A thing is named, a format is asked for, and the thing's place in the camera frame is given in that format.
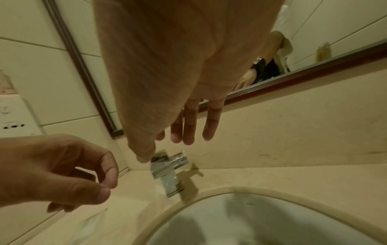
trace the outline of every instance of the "faucet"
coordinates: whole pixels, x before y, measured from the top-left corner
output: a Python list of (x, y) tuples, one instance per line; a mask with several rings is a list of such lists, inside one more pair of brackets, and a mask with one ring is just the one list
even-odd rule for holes
[(188, 164), (185, 152), (168, 157), (165, 150), (156, 152), (150, 162), (150, 172), (154, 179), (161, 179), (167, 198), (181, 192), (184, 188), (176, 176), (175, 169)]

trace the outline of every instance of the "electrical outlet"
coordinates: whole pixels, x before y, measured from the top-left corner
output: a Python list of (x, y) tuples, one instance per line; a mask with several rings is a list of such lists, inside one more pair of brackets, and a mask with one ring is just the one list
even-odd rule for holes
[(0, 138), (42, 135), (23, 98), (0, 95)]

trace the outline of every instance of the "beige countertop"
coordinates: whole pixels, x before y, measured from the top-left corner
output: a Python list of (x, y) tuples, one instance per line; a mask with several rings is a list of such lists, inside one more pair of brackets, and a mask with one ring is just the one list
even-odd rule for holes
[(70, 244), (84, 220), (107, 208), (100, 229), (82, 244), (140, 245), (185, 205), (223, 193), (288, 200), (387, 244), (387, 164), (184, 170), (178, 176), (185, 190), (167, 199), (149, 171), (131, 171), (106, 203), (67, 214), (26, 244)]

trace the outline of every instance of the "mirror frame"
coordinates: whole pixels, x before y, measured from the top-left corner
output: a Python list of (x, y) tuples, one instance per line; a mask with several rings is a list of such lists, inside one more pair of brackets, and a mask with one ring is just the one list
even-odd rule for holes
[[(95, 107), (97, 108), (103, 123), (105, 124), (112, 138), (124, 135), (123, 129), (117, 128), (115, 125), (98, 88), (86, 66), (85, 61), (66, 25), (64, 22), (58, 5), (55, 0), (42, 0), (52, 22), (58, 31), (67, 51), (70, 54), (85, 87), (87, 88)], [(273, 77), (258, 84), (251, 85), (244, 89), (234, 91), (226, 97), (225, 105), (229, 105), (238, 101), (253, 98), (262, 94), (296, 85), (302, 82), (307, 82), (319, 77), (327, 76), (339, 71), (353, 68), (359, 65), (370, 63), (387, 57), (387, 39), (378, 43), (339, 55), (321, 61), (319, 63), (285, 73), (283, 75)], [(207, 110), (208, 102), (203, 101), (199, 105), (199, 112)]]

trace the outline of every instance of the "white sink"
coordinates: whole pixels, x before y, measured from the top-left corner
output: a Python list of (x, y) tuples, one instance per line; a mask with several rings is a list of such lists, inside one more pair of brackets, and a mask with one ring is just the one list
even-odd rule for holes
[(172, 217), (146, 245), (381, 245), (321, 213), (252, 194), (199, 201)]

